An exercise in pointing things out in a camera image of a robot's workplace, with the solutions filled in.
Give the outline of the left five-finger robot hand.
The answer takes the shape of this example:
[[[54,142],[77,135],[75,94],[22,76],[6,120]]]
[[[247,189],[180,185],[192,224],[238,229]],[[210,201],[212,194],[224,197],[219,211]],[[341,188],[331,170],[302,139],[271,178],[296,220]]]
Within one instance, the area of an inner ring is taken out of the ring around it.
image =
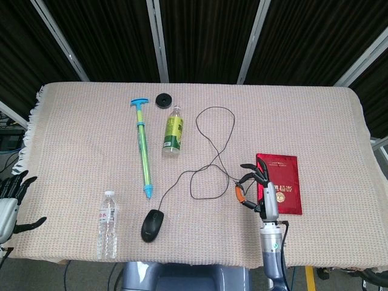
[[[37,176],[32,176],[23,181],[27,174],[28,170],[25,170],[1,182],[1,244],[10,240],[13,234],[34,230],[47,220],[43,216],[34,223],[17,223],[22,200],[30,185],[37,180]]]

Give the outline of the right five-finger robot hand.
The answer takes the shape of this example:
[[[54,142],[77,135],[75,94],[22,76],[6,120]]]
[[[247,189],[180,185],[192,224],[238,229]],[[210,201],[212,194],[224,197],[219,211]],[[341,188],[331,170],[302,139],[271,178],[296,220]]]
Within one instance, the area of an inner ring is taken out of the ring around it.
[[[258,166],[254,164],[241,164],[240,167],[250,169],[252,172],[245,174],[235,183],[235,194],[240,204],[248,207],[254,212],[259,213],[262,222],[275,222],[278,220],[278,203],[276,200],[276,191],[273,182],[270,181],[269,172],[265,162],[258,158]],[[263,187],[263,197],[258,203],[246,200],[246,193],[243,187],[249,179],[254,179]]]

